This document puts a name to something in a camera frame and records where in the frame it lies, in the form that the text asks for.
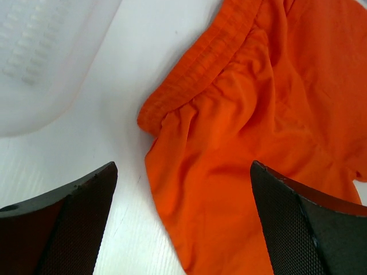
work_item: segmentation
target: wrinkled fabric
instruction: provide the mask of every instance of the wrinkled fabric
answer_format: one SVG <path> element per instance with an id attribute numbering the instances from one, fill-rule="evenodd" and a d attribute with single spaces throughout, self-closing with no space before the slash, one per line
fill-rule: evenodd
<path id="1" fill-rule="evenodd" d="M 225 0 L 140 111 L 146 168 L 187 274 L 272 274 L 253 160 L 360 203 L 367 12 L 353 0 Z"/>

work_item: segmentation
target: dark object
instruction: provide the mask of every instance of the dark object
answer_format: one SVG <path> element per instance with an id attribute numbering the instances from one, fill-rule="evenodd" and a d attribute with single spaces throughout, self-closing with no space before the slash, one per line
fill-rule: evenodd
<path id="1" fill-rule="evenodd" d="M 92 274 L 117 168 L 0 209 L 0 274 Z"/>
<path id="2" fill-rule="evenodd" d="M 251 166 L 252 192 L 275 275 L 366 275 L 367 207 Z"/>

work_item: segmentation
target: white table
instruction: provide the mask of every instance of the white table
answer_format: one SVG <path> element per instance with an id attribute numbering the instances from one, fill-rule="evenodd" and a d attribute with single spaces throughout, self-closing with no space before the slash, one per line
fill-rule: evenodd
<path id="1" fill-rule="evenodd" d="M 147 181 L 152 138 L 136 116 L 220 2 L 123 0 L 70 110 L 38 132 L 0 139 L 0 208 L 113 160 L 119 179 L 95 274 L 183 274 Z M 366 185 L 358 186 L 365 199 Z"/>

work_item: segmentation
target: white surface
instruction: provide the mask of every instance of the white surface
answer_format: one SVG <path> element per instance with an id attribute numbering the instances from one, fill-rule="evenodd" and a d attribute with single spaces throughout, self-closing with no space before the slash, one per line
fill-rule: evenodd
<path id="1" fill-rule="evenodd" d="M 146 177 L 152 138 L 136 116 L 219 1 L 123 0 L 72 108 L 38 132 L 0 139 L 0 207 L 114 160 L 118 186 L 95 274 L 182 274 Z"/>
<path id="2" fill-rule="evenodd" d="M 0 0 L 0 135 L 58 118 L 76 94 L 121 0 Z"/>

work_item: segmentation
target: white plastic basket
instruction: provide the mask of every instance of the white plastic basket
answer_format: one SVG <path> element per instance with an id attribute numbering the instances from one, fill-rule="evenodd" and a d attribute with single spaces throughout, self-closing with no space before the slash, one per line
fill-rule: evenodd
<path id="1" fill-rule="evenodd" d="M 0 0 L 0 136 L 72 103 L 121 0 Z"/>

